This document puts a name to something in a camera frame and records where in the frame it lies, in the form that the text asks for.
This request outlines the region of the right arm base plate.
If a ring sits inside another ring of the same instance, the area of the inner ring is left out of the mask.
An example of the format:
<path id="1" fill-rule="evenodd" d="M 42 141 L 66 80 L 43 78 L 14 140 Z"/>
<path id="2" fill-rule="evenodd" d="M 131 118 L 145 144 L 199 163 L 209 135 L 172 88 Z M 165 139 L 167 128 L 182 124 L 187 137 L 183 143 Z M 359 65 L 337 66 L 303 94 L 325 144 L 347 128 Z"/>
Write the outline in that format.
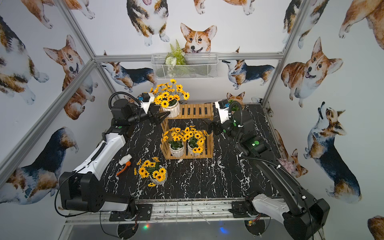
<path id="1" fill-rule="evenodd" d="M 234 218 L 250 218 L 257 215 L 250 201 L 235 201 L 231 203 L 231 206 L 229 212 L 233 214 Z"/>

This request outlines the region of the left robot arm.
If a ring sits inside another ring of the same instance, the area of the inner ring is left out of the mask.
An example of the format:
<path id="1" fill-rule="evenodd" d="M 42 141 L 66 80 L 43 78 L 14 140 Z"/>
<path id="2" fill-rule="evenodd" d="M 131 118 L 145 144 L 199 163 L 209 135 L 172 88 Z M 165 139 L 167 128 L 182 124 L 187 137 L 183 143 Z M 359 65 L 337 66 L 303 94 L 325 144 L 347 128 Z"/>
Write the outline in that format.
<path id="1" fill-rule="evenodd" d="M 125 95 L 133 100 L 119 99 L 117 95 Z M 113 117 L 111 126 L 102 134 L 102 141 L 93 153 L 72 172 L 64 172 L 59 178 L 59 190 L 62 208 L 76 211 L 76 215 L 97 212 L 122 212 L 128 219 L 134 219 L 139 211 L 132 196 L 107 193 L 101 183 L 101 177 L 115 154 L 127 143 L 139 123 L 150 120 L 153 124 L 161 124 L 169 115 L 151 112 L 150 106 L 155 101 L 152 93 L 143 93 L 137 99 L 126 92 L 113 93 L 108 107 Z"/>

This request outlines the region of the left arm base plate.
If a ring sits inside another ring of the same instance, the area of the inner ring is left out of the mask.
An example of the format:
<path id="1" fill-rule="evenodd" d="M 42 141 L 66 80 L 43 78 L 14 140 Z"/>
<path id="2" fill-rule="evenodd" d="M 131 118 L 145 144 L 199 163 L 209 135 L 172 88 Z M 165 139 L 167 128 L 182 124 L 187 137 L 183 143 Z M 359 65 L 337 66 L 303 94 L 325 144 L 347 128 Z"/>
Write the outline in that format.
<path id="1" fill-rule="evenodd" d="M 152 204 L 138 204 L 134 207 L 128 206 L 125 211 L 112 211 L 109 221 L 149 221 L 153 210 Z"/>

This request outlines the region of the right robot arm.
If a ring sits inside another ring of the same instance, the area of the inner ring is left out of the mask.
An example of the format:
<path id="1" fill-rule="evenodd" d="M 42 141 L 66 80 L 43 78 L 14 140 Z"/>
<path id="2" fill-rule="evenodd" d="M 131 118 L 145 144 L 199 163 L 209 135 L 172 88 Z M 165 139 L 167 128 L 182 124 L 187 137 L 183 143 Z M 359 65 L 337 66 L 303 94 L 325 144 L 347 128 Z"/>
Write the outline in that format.
<path id="1" fill-rule="evenodd" d="M 240 158 L 251 161 L 279 191 L 277 200 L 258 194 L 251 199 L 252 209 L 282 223 L 294 240 L 313 240 L 325 225 L 330 206 L 324 199 L 316 199 L 305 190 L 278 161 L 270 145 L 257 134 L 248 111 L 233 112 L 239 102 L 228 100 L 215 102 L 219 120 L 206 120 L 208 133 L 224 134 L 231 140 Z"/>

